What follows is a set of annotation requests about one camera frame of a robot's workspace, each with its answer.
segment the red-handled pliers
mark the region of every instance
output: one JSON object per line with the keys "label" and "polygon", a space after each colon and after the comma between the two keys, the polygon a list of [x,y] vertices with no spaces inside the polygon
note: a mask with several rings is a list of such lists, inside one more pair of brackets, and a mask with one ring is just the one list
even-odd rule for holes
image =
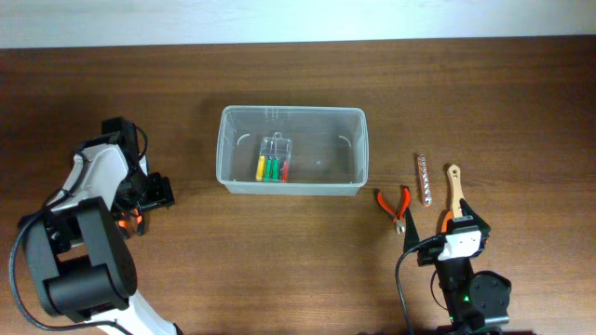
{"label": "red-handled pliers", "polygon": [[120,230],[120,233],[122,234],[122,237],[124,237],[124,239],[129,239],[130,237],[127,226],[128,222],[132,218],[134,218],[134,220],[137,222],[137,235],[141,236],[145,234],[145,217],[142,213],[141,205],[137,203],[137,206],[132,209],[132,212],[121,212],[119,217],[117,218],[118,230]]}
{"label": "red-handled pliers", "polygon": [[406,209],[410,206],[410,201],[412,200],[412,197],[410,196],[410,189],[408,188],[408,186],[403,186],[402,190],[403,190],[403,202],[401,204],[400,214],[398,216],[398,212],[393,211],[393,209],[391,209],[391,207],[387,204],[387,202],[385,202],[385,199],[383,198],[383,195],[381,194],[381,190],[374,189],[374,197],[376,199],[376,202],[379,204],[379,206],[381,206],[381,208],[387,214],[389,214],[389,218],[393,221],[393,224],[395,224],[395,230],[398,232],[398,234],[404,233],[406,231],[406,227],[404,225],[404,222],[405,222],[404,215],[405,215]]}

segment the wood grain surface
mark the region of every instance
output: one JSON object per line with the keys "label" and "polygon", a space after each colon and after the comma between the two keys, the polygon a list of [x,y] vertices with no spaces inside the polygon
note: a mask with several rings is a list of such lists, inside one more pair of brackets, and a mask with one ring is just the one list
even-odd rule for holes
{"label": "wood grain surface", "polygon": [[[185,334],[401,333],[394,279],[403,237],[373,200],[416,189],[427,158],[434,204],[413,201],[421,237],[448,207],[444,165],[492,225],[473,262],[511,280],[506,330],[596,329],[596,37],[0,51],[0,328],[26,323],[7,284],[17,221],[63,184],[68,153],[123,115],[149,135],[150,167],[176,205],[128,241],[139,289]],[[354,197],[229,194],[215,179],[231,104],[365,111],[369,181]],[[413,197],[418,199],[417,191]],[[44,315],[18,258],[23,299]],[[413,322],[449,318],[432,268],[402,268]],[[97,329],[80,334],[100,334]]]}

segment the clear plastic container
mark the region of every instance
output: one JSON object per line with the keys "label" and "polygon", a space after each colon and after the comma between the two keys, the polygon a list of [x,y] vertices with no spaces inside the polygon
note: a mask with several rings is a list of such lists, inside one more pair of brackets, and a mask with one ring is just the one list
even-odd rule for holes
{"label": "clear plastic container", "polygon": [[[286,182],[255,180],[264,138],[291,141]],[[368,180],[369,141],[358,108],[228,106],[217,180],[234,194],[354,195]]]}

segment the black cable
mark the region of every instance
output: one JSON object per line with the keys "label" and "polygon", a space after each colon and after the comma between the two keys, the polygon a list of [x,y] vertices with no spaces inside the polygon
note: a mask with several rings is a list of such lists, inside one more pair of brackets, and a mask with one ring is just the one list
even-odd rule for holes
{"label": "black cable", "polygon": [[400,294],[400,300],[401,300],[401,309],[403,309],[403,316],[406,318],[406,325],[408,327],[408,334],[413,335],[413,328],[412,328],[412,321],[410,321],[410,316],[408,315],[408,309],[406,308],[406,301],[403,298],[403,290],[401,289],[401,283],[400,283],[400,267],[401,267],[401,263],[403,262],[403,260],[406,259],[406,256],[408,256],[409,254],[417,251],[419,248],[424,247],[427,244],[430,243],[435,243],[440,241],[441,238],[438,236],[432,236],[430,238],[427,238],[426,240],[418,243],[417,245],[411,247],[410,249],[408,249],[408,251],[404,252],[400,259],[398,260],[398,263],[395,265],[395,282],[398,286],[398,293]]}
{"label": "black cable", "polygon": [[145,132],[142,131],[141,127],[139,127],[137,125],[134,125],[134,127],[137,130],[139,130],[139,132],[141,132],[142,139],[145,142],[144,147],[142,148],[142,152],[139,154],[139,160],[142,160],[142,158],[145,157],[145,154],[147,154],[147,146],[149,145],[149,138],[147,138],[147,134],[145,134]]}
{"label": "black cable", "polygon": [[432,299],[435,300],[435,302],[437,303],[437,305],[444,309],[445,311],[448,311],[447,307],[443,307],[443,305],[441,305],[439,303],[439,301],[437,300],[437,297],[435,297],[435,289],[433,284],[435,283],[435,277],[437,276],[437,270],[435,270],[435,272],[432,274],[432,277],[430,278],[430,294],[432,294]]}
{"label": "black cable", "polygon": [[17,238],[15,239],[15,243],[12,245],[12,249],[10,250],[10,255],[8,257],[8,281],[10,284],[10,292],[12,293],[12,296],[15,299],[15,303],[17,304],[17,307],[19,308],[20,313],[23,314],[25,319],[27,321],[29,321],[31,324],[33,324],[34,326],[36,326],[42,330],[67,331],[67,330],[99,327],[99,326],[108,326],[108,327],[113,327],[113,328],[120,330],[125,335],[132,335],[132,333],[130,333],[129,331],[124,329],[122,326],[118,325],[115,321],[95,321],[95,322],[89,322],[89,323],[84,323],[84,324],[74,324],[74,325],[69,325],[69,326],[45,325],[45,324],[41,323],[39,320],[37,320],[33,315],[31,315],[31,313],[29,313],[29,311],[25,308],[25,306],[23,305],[22,300],[20,298],[19,289],[17,288],[17,280],[16,280],[16,276],[15,276],[15,263],[16,263],[16,259],[17,259],[17,252],[19,251],[20,242],[21,242],[22,238],[27,234],[29,229],[33,226],[33,224],[37,222],[37,220],[39,220],[48,210],[51,210],[52,208],[58,206],[59,204],[63,203],[64,201],[66,201],[66,199],[68,199],[69,195],[72,195],[73,191],[75,191],[76,188],[82,182],[83,177],[85,176],[85,173],[87,172],[87,169],[88,169],[88,160],[87,160],[87,157],[83,153],[79,152],[76,154],[79,154],[83,158],[83,168],[81,169],[81,173],[79,173],[78,177],[76,178],[76,181],[74,182],[73,187],[71,187],[67,192],[65,192],[65,194],[60,199],[54,201],[53,203],[51,203],[49,205],[44,206],[43,208],[41,208],[40,210],[35,212],[35,214],[31,215],[29,217],[28,221],[23,224],[22,228],[19,231],[19,234],[17,235]]}
{"label": "black cable", "polygon": [[46,200],[44,200],[43,203],[41,203],[41,208],[45,208],[47,206],[47,203],[49,203],[49,200],[53,199],[56,197],[56,195],[60,192],[60,191],[64,191],[64,189],[62,188],[58,188],[56,189],[56,191],[52,192],[51,194],[49,194],[46,198]]}

